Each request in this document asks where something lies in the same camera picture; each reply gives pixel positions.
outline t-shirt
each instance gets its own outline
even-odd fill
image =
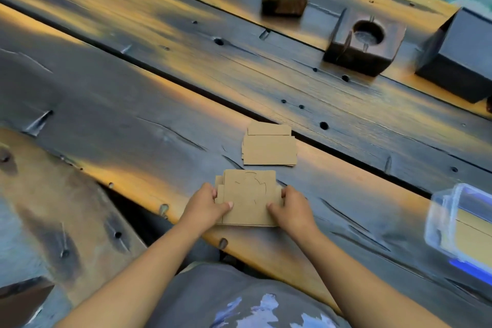
[[[333,310],[280,281],[220,263],[176,275],[146,328],[349,328]]]

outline person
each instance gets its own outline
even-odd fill
[[[233,207],[216,204],[216,196],[203,184],[175,226],[56,327],[449,328],[325,237],[309,202],[291,186],[282,190],[284,206],[270,203],[268,211],[311,261],[346,320],[282,282],[229,265],[204,263],[175,275],[194,242]]]

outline black box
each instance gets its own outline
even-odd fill
[[[394,60],[406,25],[346,8],[330,38],[323,60],[377,76]]]
[[[492,95],[492,21],[460,8],[427,41],[415,74],[476,103]]]

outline clear plastic box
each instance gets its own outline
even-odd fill
[[[455,239],[459,209],[466,212],[461,211],[461,215],[470,213],[492,224],[492,194],[459,183],[433,194],[432,201],[426,222],[426,243],[449,256],[452,265],[492,285],[492,268],[458,249]],[[487,223],[482,223],[488,231]]]

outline person's left thumb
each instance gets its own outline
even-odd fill
[[[232,201],[223,202],[223,203],[219,204],[221,216],[229,213],[232,210],[233,206],[234,206],[234,203]]]

